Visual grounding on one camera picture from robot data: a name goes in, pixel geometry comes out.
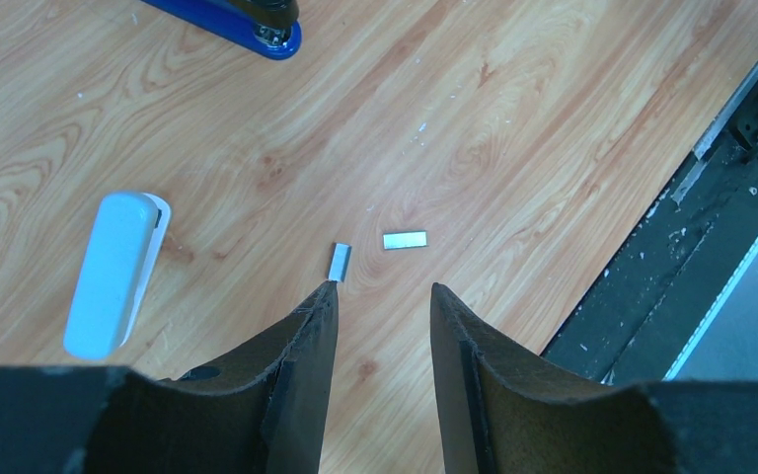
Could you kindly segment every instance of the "wooden table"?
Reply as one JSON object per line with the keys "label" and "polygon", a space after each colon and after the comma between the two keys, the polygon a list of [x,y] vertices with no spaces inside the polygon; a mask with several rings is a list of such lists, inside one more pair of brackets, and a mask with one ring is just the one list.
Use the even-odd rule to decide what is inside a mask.
{"label": "wooden table", "polygon": [[540,351],[757,60],[758,2],[301,7],[273,62],[135,0],[0,0],[0,363],[76,362],[98,202],[149,191],[174,217],[109,363],[219,356],[347,242],[323,470],[439,471],[431,283]]}

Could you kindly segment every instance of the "small metal piece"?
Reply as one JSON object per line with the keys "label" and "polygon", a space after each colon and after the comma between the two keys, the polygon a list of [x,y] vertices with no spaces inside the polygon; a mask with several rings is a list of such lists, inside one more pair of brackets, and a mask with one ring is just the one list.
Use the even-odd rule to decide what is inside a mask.
{"label": "small metal piece", "polygon": [[385,234],[382,236],[382,240],[385,244],[385,250],[413,249],[428,246],[424,230]]}
{"label": "small metal piece", "polygon": [[350,251],[352,251],[352,247],[349,245],[336,242],[336,247],[333,249],[333,261],[330,263],[330,274],[327,276],[328,280],[344,281],[344,277],[347,275],[347,265],[350,263]]}
{"label": "small metal piece", "polygon": [[269,47],[281,47],[289,41],[291,29],[280,30],[265,25],[254,25],[254,36],[257,40]]}

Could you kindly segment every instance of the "wooden tabletop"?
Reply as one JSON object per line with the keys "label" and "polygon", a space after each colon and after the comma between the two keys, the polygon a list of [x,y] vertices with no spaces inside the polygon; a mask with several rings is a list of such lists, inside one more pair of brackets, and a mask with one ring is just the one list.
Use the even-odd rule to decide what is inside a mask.
{"label": "wooden tabletop", "polygon": [[147,191],[174,216],[108,363],[221,355],[346,242],[323,470],[437,472],[430,285],[540,351],[758,59],[758,2],[300,5],[274,62],[135,0],[0,0],[0,363],[77,362],[98,203]]}

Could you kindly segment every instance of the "wood grain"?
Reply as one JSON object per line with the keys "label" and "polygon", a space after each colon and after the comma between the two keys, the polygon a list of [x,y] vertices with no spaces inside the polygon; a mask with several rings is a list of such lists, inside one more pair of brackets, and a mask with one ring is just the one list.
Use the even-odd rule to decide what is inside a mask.
{"label": "wood grain", "polygon": [[[272,62],[135,0],[0,0],[0,363],[76,362],[98,202],[149,191],[174,219],[111,363],[234,348],[347,242],[322,469],[439,471],[431,283],[540,351],[758,58],[758,2],[301,10]],[[407,229],[430,246],[381,250]]]}

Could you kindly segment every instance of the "stapler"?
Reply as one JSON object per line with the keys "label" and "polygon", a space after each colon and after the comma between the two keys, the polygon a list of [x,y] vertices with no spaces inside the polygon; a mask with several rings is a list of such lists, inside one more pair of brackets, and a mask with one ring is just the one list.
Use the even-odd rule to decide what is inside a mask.
{"label": "stapler", "polygon": [[270,59],[300,47],[297,0],[143,1]]}

